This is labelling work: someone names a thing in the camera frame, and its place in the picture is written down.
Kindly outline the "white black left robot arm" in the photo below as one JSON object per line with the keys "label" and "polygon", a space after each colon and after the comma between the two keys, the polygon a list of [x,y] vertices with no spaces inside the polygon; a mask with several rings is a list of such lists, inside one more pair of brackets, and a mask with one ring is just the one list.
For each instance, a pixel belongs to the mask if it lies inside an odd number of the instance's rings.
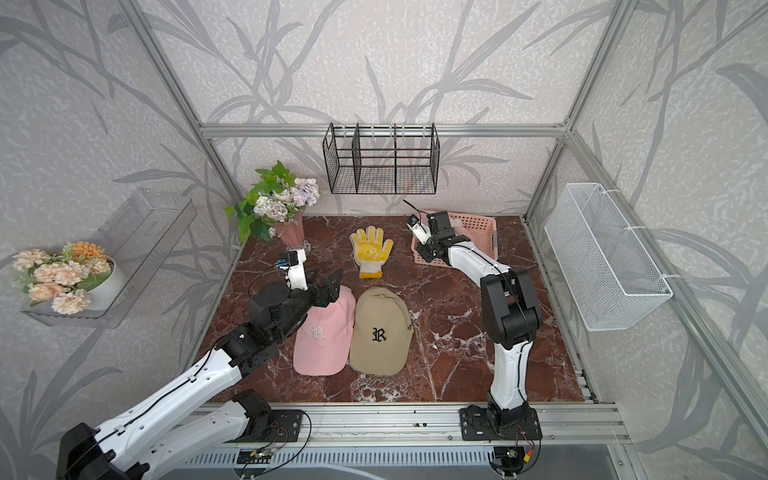
{"label": "white black left robot arm", "polygon": [[80,423],[60,441],[59,479],[158,479],[208,448],[270,435],[271,408],[252,390],[208,415],[198,407],[259,369],[304,323],[313,307],[339,298],[344,271],[310,277],[291,267],[286,280],[248,301],[250,319],[220,337],[201,360],[126,412],[97,427]]}

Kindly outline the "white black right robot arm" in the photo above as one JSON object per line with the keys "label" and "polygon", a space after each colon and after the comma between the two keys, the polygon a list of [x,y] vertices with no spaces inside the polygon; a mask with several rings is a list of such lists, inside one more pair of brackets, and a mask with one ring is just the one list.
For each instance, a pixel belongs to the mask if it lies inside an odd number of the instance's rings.
{"label": "white black right robot arm", "polygon": [[483,324],[495,345],[488,411],[500,418],[522,416],[529,408],[529,355],[541,323],[530,272],[504,265],[483,253],[469,237],[456,233],[445,211],[413,215],[408,226],[424,261],[440,260],[479,287]]}

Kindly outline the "pink baseball cap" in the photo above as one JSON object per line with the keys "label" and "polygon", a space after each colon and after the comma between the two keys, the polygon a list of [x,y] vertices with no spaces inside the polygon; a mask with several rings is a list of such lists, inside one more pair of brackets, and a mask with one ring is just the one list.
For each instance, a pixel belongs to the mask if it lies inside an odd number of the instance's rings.
{"label": "pink baseball cap", "polygon": [[331,376],[347,364],[355,323],[356,299],[342,286],[327,307],[312,307],[297,330],[293,367],[300,375]]}

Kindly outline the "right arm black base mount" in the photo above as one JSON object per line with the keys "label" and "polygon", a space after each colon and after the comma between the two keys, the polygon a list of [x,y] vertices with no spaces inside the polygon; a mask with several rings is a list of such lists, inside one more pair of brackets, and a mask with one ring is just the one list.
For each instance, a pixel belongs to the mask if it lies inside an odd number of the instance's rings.
{"label": "right arm black base mount", "polygon": [[528,403],[513,409],[469,405],[459,410],[464,441],[530,440],[543,438],[537,411]]}

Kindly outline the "beige baseball cap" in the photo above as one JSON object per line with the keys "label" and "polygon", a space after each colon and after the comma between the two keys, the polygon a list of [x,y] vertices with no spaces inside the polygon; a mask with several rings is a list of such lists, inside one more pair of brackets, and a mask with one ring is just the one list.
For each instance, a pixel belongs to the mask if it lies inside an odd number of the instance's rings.
{"label": "beige baseball cap", "polygon": [[393,376],[408,360],[414,330],[405,302],[383,287],[357,300],[349,364],[362,374]]}

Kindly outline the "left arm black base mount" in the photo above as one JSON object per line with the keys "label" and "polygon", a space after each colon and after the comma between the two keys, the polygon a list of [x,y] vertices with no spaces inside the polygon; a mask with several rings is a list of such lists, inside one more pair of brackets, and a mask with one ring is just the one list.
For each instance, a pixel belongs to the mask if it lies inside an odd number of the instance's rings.
{"label": "left arm black base mount", "polygon": [[298,441],[304,414],[300,410],[273,409],[253,390],[243,391],[232,400],[245,409],[248,423],[236,442],[277,442]]}

